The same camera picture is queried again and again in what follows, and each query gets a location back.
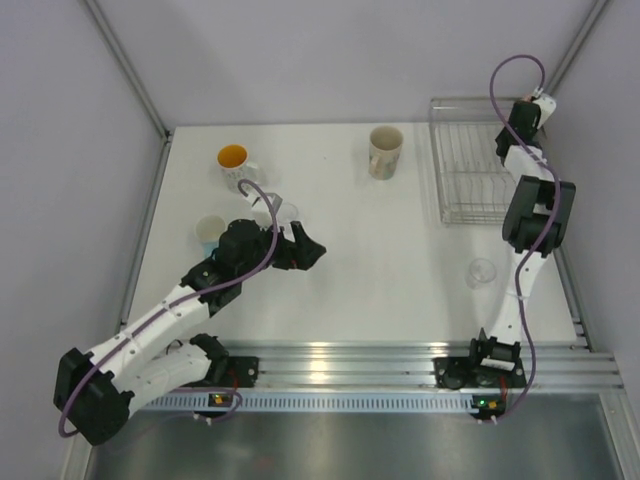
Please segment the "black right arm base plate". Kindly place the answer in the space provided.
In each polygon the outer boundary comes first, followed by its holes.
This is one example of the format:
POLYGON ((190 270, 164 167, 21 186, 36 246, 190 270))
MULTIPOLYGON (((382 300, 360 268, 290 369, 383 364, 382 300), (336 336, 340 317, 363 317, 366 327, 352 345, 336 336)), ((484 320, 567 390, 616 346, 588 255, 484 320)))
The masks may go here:
POLYGON ((524 388, 527 380, 522 362, 506 362, 484 358, 480 362, 470 357, 439 357, 434 361, 436 384, 440 388, 524 388))

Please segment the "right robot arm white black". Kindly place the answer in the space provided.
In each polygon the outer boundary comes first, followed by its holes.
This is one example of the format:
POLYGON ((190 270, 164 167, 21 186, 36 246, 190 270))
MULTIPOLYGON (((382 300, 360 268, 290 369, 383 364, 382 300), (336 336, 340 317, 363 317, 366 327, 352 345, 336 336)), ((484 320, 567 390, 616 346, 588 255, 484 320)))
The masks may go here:
POLYGON ((482 386, 518 369, 522 314, 539 272, 567 230, 576 187, 555 181, 536 141, 556 106, 544 93, 515 101, 508 125, 495 139, 496 155, 516 189, 502 226, 502 239, 511 247, 509 280, 498 313, 489 330, 472 342, 467 361, 468 376, 482 386))

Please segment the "pink patterned mug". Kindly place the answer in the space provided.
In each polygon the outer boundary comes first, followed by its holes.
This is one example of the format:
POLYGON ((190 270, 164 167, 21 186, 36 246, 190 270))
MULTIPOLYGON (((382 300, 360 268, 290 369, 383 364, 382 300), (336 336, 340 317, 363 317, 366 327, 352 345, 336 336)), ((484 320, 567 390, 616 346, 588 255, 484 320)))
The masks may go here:
POLYGON ((537 124, 536 124, 536 131, 537 132, 539 132, 542 129, 544 123, 546 122, 546 120, 548 118, 549 118, 549 115, 545 111, 541 111, 540 112, 540 115, 539 115, 539 118, 538 118, 538 121, 537 121, 537 124))

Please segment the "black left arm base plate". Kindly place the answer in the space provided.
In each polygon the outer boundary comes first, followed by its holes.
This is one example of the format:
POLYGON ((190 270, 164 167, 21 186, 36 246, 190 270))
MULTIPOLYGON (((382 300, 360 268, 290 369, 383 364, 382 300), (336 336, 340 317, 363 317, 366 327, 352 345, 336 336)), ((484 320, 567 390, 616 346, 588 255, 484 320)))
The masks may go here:
POLYGON ((205 352, 211 361, 205 377, 194 383, 196 387, 253 388, 258 379, 259 358, 234 356, 220 343, 217 336, 198 334, 190 344, 205 352))

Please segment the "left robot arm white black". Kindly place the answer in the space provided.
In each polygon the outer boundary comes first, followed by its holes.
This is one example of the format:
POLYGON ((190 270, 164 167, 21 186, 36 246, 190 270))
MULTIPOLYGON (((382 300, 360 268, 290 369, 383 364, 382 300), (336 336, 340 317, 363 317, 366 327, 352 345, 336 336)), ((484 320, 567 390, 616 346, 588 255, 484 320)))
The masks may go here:
POLYGON ((59 362, 54 405, 62 423, 99 446, 113 438, 139 409, 184 386, 251 388, 255 357, 233 357, 217 337, 200 333, 177 350, 166 349, 239 297, 242 284, 260 271, 312 268, 326 253, 302 224, 285 230, 255 221, 233 221, 217 247, 192 267, 170 294, 142 318, 87 352, 69 350, 59 362))

